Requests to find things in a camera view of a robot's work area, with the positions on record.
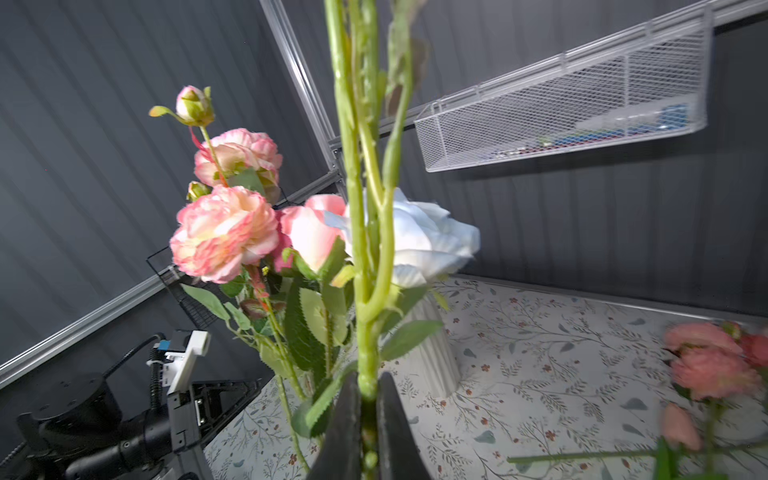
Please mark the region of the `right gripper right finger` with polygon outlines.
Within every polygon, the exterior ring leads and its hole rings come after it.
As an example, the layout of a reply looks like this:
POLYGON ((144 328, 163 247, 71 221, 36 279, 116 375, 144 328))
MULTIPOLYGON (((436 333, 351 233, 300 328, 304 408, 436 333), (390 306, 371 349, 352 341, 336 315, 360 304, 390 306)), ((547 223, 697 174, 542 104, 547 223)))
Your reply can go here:
POLYGON ((378 478, 431 480, 390 372, 384 372, 378 380, 376 415, 378 478))

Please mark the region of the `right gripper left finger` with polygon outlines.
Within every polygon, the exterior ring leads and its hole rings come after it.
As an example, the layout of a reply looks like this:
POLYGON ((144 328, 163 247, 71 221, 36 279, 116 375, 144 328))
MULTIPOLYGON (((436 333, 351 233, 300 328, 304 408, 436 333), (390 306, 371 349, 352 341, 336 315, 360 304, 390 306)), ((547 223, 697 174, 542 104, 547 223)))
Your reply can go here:
POLYGON ((306 480, 359 480, 361 478, 362 399, 356 372, 345 377, 324 446, 306 480))

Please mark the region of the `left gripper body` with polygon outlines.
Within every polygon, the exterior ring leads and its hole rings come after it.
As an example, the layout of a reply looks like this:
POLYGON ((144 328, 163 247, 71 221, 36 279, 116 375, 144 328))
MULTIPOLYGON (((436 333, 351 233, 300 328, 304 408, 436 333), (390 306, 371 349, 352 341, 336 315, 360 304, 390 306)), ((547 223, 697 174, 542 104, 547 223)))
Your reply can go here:
POLYGON ((204 449, 261 392, 257 380, 194 382, 168 396, 171 453, 166 479, 211 479, 204 449))

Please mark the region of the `white ribbed vase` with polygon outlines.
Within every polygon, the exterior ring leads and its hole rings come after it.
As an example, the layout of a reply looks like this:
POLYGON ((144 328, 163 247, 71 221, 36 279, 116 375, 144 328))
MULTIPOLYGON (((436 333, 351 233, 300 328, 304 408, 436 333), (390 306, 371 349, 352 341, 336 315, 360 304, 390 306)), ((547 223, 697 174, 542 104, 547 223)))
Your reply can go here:
POLYGON ((435 320, 438 329, 405 356, 406 371, 415 375, 417 387, 433 398, 445 399, 456 391, 461 376, 443 315, 431 294, 425 295, 405 318, 406 322, 420 320, 435 320))

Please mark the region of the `pink spray rose stem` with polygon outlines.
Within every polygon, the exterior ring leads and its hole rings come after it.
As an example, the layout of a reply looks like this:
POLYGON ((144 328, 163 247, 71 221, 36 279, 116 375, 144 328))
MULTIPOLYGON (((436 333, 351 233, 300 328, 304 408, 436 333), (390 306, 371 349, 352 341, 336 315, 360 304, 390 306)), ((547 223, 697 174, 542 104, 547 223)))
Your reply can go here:
POLYGON ((265 283, 268 268, 283 263, 279 257, 287 246, 273 207, 283 161, 277 144, 268 134, 245 128, 211 136, 215 109, 208 87, 185 86, 174 108, 156 105, 149 114, 169 115, 186 126, 196 147, 196 179, 169 240, 173 263, 190 277, 219 285, 230 299, 224 302, 200 287, 187 286, 185 292, 258 351, 280 395, 291 386, 306 399, 282 326, 284 304, 265 283))

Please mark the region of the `white rose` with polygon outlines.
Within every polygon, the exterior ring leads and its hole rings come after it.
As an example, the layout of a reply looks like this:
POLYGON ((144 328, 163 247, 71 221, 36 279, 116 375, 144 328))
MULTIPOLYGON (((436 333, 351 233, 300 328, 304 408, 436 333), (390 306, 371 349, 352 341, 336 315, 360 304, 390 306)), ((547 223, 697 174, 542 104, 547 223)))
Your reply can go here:
POLYGON ((435 203, 410 201, 396 189, 393 203, 393 284, 426 286, 464 267, 480 249, 477 227, 451 217, 435 203))

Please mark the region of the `single pink rose stem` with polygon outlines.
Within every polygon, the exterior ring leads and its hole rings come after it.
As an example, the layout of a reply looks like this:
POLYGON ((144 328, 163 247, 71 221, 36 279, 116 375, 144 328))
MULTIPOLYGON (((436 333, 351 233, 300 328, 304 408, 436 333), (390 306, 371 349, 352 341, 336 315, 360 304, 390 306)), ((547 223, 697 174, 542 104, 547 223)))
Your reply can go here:
MULTIPOLYGON (((392 281, 393 203, 418 64, 411 25, 422 6, 420 1, 392 2, 387 64, 382 66, 376 2, 325 4, 351 247, 351 264, 336 278, 354 285, 357 362, 352 372, 358 374, 362 399, 360 479, 379 479, 376 400, 385 351, 381 335, 387 322, 403 319, 417 299, 392 281)), ((340 390, 352 372, 337 381, 340 390)))

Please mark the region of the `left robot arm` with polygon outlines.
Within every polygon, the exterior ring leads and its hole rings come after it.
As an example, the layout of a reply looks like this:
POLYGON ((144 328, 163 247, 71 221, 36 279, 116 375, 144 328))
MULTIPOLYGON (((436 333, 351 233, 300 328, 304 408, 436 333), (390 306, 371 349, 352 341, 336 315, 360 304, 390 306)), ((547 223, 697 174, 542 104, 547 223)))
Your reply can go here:
POLYGON ((256 381, 211 381, 168 393, 153 374, 149 408, 124 419, 105 377, 62 381, 18 416, 23 442, 2 460, 1 476, 209 479, 205 447, 260 391, 256 381))

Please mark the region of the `pile of artificial flowers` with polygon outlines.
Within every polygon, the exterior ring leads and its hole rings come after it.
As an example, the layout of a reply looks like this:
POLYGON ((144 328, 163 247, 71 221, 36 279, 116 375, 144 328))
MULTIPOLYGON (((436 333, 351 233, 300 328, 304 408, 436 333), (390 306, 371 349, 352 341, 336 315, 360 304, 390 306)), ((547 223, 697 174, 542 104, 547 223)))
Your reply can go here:
POLYGON ((577 460, 607 458, 652 458, 655 479, 726 479, 715 466, 715 457, 725 455, 737 462, 741 454, 767 461, 767 438, 742 444, 716 443, 718 423, 736 396, 767 389, 767 337, 744 332, 733 322, 675 325, 664 334, 663 350, 670 354, 664 364, 670 369, 669 385, 691 405, 706 410, 703 431, 695 426, 690 412, 669 401, 660 417, 660 433, 652 449, 554 453, 545 449, 554 433, 543 433, 540 456, 509 457, 519 472, 546 462, 550 465, 577 460))

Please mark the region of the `floral table mat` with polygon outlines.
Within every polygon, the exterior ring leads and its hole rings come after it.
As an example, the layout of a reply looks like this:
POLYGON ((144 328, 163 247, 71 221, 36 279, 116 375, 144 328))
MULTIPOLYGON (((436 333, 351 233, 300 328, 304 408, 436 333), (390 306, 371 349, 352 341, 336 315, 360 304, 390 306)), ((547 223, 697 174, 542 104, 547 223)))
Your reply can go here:
POLYGON ((683 316, 455 278, 446 335, 460 373, 435 395, 414 355, 396 382, 436 479, 648 479, 661 415, 680 396, 663 336, 683 316))

